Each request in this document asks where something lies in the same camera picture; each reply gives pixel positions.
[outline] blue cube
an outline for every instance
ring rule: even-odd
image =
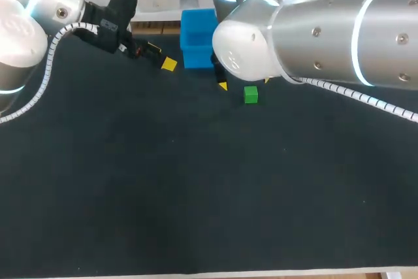
[[[218,25],[214,9],[185,10],[182,14],[180,47],[185,69],[213,69],[212,37]]]

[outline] black mat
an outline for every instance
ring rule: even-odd
[[[65,39],[0,127],[0,277],[418,265],[418,125],[281,79],[245,106],[242,86]]]

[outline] yellow triangle block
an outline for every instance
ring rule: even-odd
[[[167,57],[165,58],[164,64],[161,68],[164,70],[173,72],[176,67],[177,67],[177,61]]]
[[[219,83],[219,86],[221,86],[225,91],[228,90],[228,83],[226,82]]]

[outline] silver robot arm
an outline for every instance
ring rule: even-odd
[[[244,80],[418,89],[418,0],[214,2],[214,51]]]
[[[24,89],[55,35],[79,22],[84,0],[0,0],[0,113]]]
[[[138,58],[138,46],[146,44],[135,40],[127,30],[136,7],[137,0],[110,0],[107,7],[84,0],[0,0],[0,114],[10,107],[45,56],[47,35],[52,36],[52,44],[44,82],[18,115],[29,110],[43,94],[56,44],[66,33],[74,33],[104,51],[121,49],[127,57]],[[9,118],[17,116],[2,116],[0,123]]]

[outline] green block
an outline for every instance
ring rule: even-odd
[[[257,104],[259,102],[257,86],[246,86],[244,88],[244,100],[246,104]]]

